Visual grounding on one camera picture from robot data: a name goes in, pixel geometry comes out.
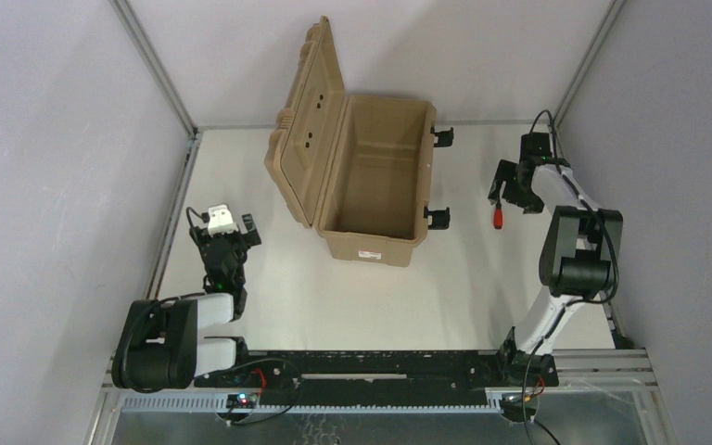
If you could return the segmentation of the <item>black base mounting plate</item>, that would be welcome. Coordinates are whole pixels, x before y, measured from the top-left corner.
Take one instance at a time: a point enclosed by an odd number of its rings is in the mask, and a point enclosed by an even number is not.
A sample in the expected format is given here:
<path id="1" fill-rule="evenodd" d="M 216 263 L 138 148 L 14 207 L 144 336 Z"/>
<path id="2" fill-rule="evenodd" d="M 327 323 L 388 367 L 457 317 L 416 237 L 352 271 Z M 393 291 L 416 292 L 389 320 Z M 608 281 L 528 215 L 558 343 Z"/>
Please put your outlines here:
<path id="1" fill-rule="evenodd" d="M 194 379 L 196 388 L 259 389 L 269 408 L 444 409 L 483 405 L 492 390 L 536 396 L 559 384 L 550 354 L 494 350 L 267 350 Z"/>

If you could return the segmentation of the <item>aluminium frame rail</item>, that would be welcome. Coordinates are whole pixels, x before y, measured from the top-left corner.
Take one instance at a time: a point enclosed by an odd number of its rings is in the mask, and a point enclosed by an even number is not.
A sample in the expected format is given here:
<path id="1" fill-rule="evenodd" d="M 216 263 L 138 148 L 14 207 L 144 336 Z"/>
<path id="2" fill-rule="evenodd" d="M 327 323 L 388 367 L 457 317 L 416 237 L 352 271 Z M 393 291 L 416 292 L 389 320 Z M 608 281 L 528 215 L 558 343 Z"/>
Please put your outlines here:
<path id="1" fill-rule="evenodd" d="M 554 362 L 559 388 L 629 391 L 656 387 L 646 350 L 557 350 Z"/>

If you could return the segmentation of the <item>red black handled screwdriver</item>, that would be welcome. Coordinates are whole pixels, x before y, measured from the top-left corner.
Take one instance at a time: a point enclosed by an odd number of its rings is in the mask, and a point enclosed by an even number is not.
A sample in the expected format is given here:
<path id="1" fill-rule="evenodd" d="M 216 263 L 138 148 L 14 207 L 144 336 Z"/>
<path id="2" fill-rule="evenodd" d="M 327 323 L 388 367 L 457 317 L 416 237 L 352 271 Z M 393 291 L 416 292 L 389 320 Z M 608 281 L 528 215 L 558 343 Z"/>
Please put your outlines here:
<path id="1" fill-rule="evenodd" d="M 493 213 L 493 227 L 496 230 L 501 230 L 503 228 L 503 212 L 502 212 L 502 203 L 500 201 L 497 201 L 495 203 L 495 209 Z"/>

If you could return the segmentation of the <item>black upper bin latch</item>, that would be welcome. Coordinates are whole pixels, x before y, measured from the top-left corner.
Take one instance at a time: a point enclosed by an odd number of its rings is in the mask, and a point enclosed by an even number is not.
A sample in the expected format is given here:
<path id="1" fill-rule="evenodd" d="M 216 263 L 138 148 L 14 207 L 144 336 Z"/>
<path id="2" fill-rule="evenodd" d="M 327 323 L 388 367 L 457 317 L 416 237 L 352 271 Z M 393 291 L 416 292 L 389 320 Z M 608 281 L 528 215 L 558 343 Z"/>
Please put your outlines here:
<path id="1" fill-rule="evenodd" d="M 454 128 L 450 127 L 445 130 L 438 131 L 435 127 L 430 129 L 430 133 L 433 135 L 433 147 L 451 147 L 453 145 L 454 139 Z"/>

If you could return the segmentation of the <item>tan hinged bin lid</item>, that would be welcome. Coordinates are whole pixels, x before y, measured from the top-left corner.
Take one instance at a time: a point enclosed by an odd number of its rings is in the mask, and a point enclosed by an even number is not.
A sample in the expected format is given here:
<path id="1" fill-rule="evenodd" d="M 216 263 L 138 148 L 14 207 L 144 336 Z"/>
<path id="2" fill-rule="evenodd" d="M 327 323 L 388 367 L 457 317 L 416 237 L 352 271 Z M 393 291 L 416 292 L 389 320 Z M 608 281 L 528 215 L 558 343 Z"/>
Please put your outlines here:
<path id="1" fill-rule="evenodd" d="M 292 217 L 313 226 L 338 137 L 345 86 L 330 19 L 307 31 L 285 106 L 277 114 L 264 165 Z"/>

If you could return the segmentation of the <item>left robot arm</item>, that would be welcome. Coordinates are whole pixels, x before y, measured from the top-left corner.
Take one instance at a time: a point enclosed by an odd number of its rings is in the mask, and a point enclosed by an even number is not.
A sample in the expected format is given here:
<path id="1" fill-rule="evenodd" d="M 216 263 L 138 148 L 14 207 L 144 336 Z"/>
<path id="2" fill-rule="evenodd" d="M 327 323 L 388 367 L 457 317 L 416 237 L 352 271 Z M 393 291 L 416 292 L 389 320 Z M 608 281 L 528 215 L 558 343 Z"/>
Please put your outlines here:
<path id="1" fill-rule="evenodd" d="M 201 291 L 131 304 L 112 359 L 115 387 L 141 393 L 183 389 L 197 377 L 235 366 L 237 338 L 203 332 L 243 315 L 245 264 L 261 236 L 251 214 L 236 223 L 225 206 L 209 209 L 201 221 L 189 227 L 204 266 Z"/>

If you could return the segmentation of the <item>white label sticker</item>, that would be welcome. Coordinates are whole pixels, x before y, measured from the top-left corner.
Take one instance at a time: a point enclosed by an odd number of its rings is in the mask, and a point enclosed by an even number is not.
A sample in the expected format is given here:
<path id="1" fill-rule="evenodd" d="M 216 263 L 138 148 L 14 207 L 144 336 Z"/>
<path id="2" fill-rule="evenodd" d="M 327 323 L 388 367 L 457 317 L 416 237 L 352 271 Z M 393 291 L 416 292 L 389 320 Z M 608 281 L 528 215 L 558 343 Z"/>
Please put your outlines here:
<path id="1" fill-rule="evenodd" d="M 371 250 L 359 250 L 358 251 L 358 256 L 360 259 L 367 259 L 367 260 L 376 260 L 379 261 L 382 259 L 382 253 L 378 251 L 371 251 Z"/>

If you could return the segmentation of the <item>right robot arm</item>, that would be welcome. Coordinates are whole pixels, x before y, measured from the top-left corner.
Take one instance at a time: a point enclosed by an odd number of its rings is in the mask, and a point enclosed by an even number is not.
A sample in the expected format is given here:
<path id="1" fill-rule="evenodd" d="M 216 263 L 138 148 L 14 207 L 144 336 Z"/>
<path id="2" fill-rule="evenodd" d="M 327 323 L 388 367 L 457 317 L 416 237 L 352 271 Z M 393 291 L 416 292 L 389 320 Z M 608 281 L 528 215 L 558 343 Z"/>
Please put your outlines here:
<path id="1" fill-rule="evenodd" d="M 500 161 L 488 194 L 497 229 L 505 204 L 551 215 L 539 259 L 540 293 L 496 355 L 497 374 L 509 386 L 551 382 L 553 346 L 563 327 L 579 308 L 612 299 L 619 284 L 622 214 L 581 191 L 554 143 L 550 133 L 522 135 L 518 161 Z"/>

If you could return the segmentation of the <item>tan plastic storage bin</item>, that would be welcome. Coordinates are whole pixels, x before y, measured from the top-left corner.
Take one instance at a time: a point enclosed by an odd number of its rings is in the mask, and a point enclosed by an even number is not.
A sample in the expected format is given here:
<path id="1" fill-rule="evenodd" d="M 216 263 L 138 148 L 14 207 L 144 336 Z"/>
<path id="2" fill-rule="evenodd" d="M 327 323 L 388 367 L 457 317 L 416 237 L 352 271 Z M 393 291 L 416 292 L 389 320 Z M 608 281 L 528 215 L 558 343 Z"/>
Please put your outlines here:
<path id="1" fill-rule="evenodd" d="M 410 264 L 428 233 L 436 117 L 425 100 L 347 97 L 314 225 L 334 259 Z M 360 259 L 359 250 L 382 259 Z"/>

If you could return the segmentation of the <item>small electronics board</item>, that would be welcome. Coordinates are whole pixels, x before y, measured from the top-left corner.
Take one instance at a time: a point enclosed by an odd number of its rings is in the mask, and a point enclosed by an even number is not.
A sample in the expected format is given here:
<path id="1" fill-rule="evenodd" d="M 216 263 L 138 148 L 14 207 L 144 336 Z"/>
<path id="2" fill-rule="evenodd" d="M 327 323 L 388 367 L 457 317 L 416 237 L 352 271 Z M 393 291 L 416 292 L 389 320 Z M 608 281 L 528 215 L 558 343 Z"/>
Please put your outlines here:
<path id="1" fill-rule="evenodd" d="M 260 400 L 260 397 L 256 393 L 237 393 L 231 394 L 226 399 L 226 410 L 232 412 L 233 410 L 254 409 Z"/>

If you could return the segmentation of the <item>black bin latch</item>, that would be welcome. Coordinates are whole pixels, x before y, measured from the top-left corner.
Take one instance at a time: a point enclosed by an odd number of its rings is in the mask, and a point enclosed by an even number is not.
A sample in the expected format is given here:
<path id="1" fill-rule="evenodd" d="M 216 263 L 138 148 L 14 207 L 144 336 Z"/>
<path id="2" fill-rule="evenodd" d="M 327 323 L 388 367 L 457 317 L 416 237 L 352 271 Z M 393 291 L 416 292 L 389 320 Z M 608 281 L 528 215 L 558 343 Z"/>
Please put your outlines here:
<path id="1" fill-rule="evenodd" d="M 428 207 L 424 207 L 424 218 L 427 221 L 429 230 L 448 230 L 451 224 L 451 208 L 431 210 Z"/>
<path id="2" fill-rule="evenodd" d="M 430 133 L 433 135 L 433 147 L 451 147 L 453 145 L 454 139 L 454 128 L 450 127 L 445 130 L 438 131 L 435 127 L 430 129 Z"/>

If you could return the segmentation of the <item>black lower bin latch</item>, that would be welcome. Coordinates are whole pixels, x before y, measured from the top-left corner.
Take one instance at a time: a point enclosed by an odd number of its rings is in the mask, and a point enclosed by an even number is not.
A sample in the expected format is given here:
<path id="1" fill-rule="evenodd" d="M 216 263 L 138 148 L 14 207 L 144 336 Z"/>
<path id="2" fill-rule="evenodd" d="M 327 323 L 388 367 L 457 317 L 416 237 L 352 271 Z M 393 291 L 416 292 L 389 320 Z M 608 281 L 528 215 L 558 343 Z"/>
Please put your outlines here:
<path id="1" fill-rule="evenodd" d="M 424 207 L 424 218 L 427 221 L 429 230 L 448 230 L 451 224 L 451 208 L 431 210 L 428 207 Z"/>

